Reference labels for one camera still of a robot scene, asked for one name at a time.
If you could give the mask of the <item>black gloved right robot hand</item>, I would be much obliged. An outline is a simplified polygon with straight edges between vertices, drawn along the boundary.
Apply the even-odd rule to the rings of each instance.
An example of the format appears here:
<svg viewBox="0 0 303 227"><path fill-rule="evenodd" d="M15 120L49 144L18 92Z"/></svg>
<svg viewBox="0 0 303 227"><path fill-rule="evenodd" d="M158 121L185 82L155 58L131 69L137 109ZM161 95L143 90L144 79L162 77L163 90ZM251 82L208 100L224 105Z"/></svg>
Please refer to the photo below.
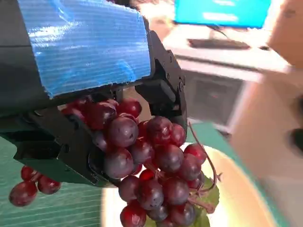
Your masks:
<svg viewBox="0 0 303 227"><path fill-rule="evenodd" d="M303 155L303 95L300 94L292 103L292 111L298 126L289 132L290 144L297 150L297 153Z"/></svg>

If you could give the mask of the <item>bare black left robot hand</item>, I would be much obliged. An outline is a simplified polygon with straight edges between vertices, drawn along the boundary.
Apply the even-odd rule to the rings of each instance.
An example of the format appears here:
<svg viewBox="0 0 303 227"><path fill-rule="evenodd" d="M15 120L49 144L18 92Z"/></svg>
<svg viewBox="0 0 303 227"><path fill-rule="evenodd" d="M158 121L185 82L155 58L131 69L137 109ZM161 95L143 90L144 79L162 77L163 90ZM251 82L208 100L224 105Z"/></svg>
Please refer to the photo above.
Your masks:
<svg viewBox="0 0 303 227"><path fill-rule="evenodd" d="M58 106L85 96L122 97L135 87L160 115L187 127L185 77L148 21L105 0L0 3L0 136L14 158L66 183L103 186L90 129Z"/></svg>

